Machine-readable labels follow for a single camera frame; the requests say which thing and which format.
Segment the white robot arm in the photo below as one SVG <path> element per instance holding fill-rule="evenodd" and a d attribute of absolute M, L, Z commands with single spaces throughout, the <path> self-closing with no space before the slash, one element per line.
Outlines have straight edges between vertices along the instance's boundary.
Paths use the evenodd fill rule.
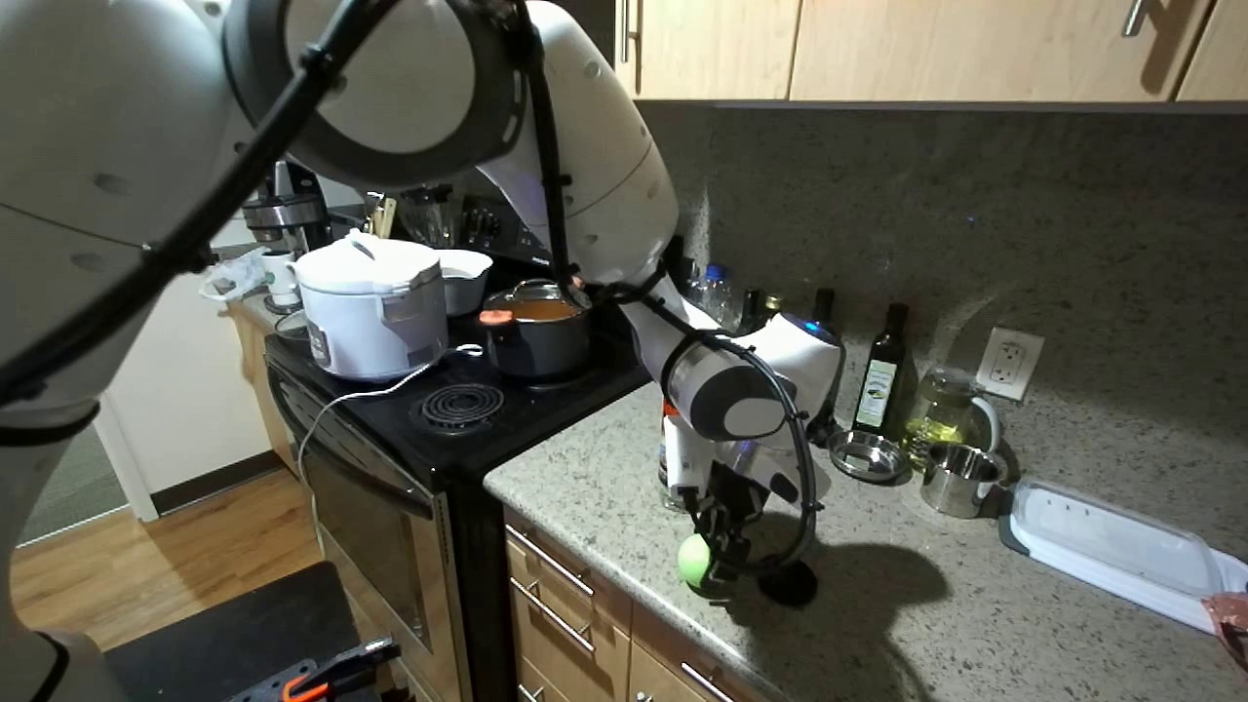
<path fill-rule="evenodd" d="M 678 296 L 665 165 L 555 0 L 0 0 L 0 537 L 102 407 L 168 280 L 271 165 L 402 195 L 479 170 L 625 312 L 700 456 L 799 443 L 838 351 Z"/>

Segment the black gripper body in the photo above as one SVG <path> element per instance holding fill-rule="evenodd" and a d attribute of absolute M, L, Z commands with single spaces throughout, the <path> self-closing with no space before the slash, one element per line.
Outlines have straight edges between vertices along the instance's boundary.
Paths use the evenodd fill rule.
<path fill-rule="evenodd" d="M 769 491 L 757 478 L 714 464 L 711 478 L 690 501 L 692 534 L 711 551 L 730 551 L 746 537 L 746 528 L 765 515 L 765 501 Z"/>

